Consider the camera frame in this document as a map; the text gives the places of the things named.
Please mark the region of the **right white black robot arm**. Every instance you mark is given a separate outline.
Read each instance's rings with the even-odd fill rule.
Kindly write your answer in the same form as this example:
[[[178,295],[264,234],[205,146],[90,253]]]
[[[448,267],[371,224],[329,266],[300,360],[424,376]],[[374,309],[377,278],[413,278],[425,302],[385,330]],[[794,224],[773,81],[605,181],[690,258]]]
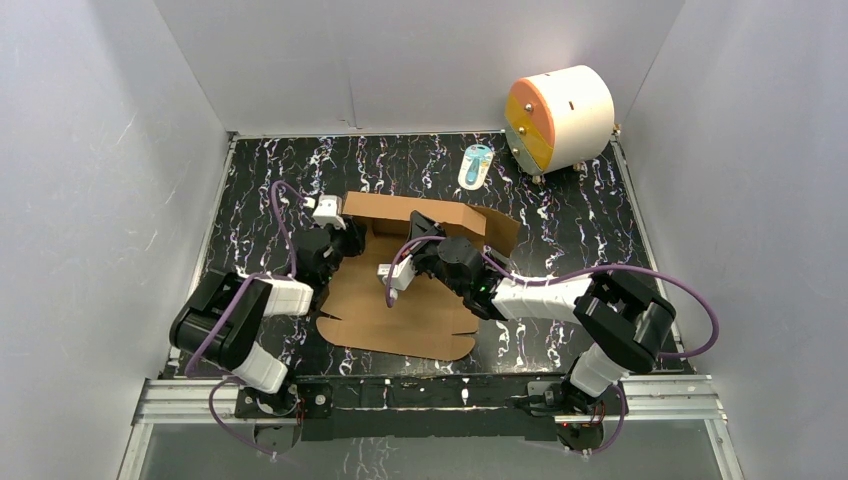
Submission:
[[[407,242],[383,282],[389,306],[415,277],[426,275],[483,320],[580,324],[593,344],[570,368],[563,399],[571,411],[587,414],[626,375],[651,372],[670,332],[676,311],[639,280],[643,272],[629,265],[602,265],[553,279],[520,277],[469,239],[450,236],[438,222],[413,211]]]

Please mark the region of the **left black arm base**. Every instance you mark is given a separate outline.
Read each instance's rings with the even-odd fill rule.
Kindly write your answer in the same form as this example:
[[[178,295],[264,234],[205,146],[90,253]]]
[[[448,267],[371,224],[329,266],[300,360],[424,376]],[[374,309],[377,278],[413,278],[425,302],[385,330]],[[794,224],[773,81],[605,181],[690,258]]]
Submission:
[[[240,386],[234,417],[253,424],[250,439],[279,460],[300,440],[307,420],[331,416],[333,387],[285,380],[277,393]]]

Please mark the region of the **brown cardboard box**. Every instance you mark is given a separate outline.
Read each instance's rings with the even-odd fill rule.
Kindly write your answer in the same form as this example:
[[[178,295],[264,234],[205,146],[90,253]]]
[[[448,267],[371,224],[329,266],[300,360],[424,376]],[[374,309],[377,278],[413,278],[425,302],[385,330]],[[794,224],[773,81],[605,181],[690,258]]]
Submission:
[[[316,321],[329,343],[410,357],[455,361],[475,345],[480,319],[460,296],[426,274],[411,281],[378,276],[408,241],[411,215],[437,222],[445,236],[460,236],[509,256],[521,223],[488,207],[465,203],[350,191],[343,214],[367,228],[364,252],[342,261]]]

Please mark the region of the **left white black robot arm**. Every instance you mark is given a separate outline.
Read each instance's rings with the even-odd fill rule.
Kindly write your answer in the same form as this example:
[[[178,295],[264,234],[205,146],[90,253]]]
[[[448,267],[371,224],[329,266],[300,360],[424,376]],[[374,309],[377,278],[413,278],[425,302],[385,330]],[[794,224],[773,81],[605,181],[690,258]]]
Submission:
[[[260,403],[275,416],[294,411],[297,387],[285,380],[288,367],[258,341],[266,317],[307,316],[323,305],[329,283],[347,257],[362,254],[367,227],[350,216],[342,225],[296,231],[292,276],[209,271],[174,319],[172,347],[199,357],[260,392]]]

